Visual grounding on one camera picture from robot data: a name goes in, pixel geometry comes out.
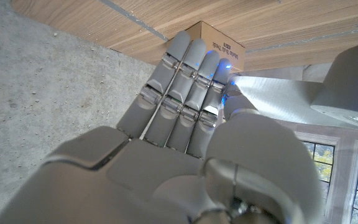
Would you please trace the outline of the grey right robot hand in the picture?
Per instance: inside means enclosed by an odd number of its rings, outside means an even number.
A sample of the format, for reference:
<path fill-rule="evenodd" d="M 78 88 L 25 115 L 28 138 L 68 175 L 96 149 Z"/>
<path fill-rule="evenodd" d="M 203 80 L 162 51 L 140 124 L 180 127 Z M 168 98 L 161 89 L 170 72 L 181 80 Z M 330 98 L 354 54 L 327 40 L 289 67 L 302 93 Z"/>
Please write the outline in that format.
<path fill-rule="evenodd" d="M 321 223 L 315 163 L 180 31 L 115 128 L 50 153 L 0 223 Z"/>

